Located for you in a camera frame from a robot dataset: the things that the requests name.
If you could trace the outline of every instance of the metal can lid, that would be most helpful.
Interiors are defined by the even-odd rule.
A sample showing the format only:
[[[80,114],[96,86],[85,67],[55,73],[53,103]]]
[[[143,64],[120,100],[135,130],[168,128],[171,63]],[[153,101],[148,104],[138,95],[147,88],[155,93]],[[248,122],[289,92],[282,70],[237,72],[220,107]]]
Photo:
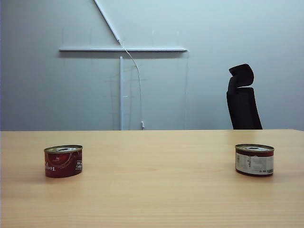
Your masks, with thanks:
[[[260,144],[238,144],[236,145],[236,149],[250,152],[271,152],[275,150],[272,146]]]
[[[80,145],[62,145],[45,148],[44,152],[48,153],[70,153],[82,150]]]

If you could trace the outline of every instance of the red tin can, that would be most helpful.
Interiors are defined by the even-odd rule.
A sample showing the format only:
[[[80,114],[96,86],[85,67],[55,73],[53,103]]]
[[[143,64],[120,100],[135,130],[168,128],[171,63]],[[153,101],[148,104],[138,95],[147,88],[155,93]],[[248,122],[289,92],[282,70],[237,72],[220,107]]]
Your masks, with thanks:
[[[63,145],[44,149],[46,176],[70,177],[82,171],[82,146]]]
[[[274,148],[259,144],[238,144],[236,171],[248,176],[268,177],[274,173]]]

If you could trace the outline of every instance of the white wall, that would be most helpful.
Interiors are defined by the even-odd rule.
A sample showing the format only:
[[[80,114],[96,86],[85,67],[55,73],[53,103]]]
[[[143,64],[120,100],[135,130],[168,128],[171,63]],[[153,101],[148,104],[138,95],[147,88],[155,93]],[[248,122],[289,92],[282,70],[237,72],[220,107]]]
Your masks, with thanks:
[[[231,128],[228,69],[249,63],[263,127],[304,130],[304,1],[99,2],[126,47],[189,50],[133,55],[146,129]],[[93,0],[1,1],[2,130],[119,129],[119,56],[127,55],[61,46],[119,47]],[[130,59],[125,65],[124,127],[139,129],[138,76]]]

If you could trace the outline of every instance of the office chair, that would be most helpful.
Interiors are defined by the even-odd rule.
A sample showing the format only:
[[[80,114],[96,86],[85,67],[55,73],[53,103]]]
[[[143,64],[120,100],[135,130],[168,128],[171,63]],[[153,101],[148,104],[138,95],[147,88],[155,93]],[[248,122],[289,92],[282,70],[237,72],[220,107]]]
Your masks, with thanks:
[[[232,74],[227,91],[227,104],[233,129],[262,129],[257,112],[253,71],[248,64],[229,69]]]

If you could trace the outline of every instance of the wooden table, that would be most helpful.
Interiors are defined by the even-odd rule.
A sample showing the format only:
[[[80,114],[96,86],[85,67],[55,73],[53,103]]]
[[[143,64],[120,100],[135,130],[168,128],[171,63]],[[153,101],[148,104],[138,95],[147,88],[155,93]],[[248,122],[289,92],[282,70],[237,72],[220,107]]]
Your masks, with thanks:
[[[274,175],[237,173],[238,143],[274,146]],[[62,144],[84,146],[83,172],[45,177]],[[304,132],[2,132],[1,190],[3,228],[304,227]]]

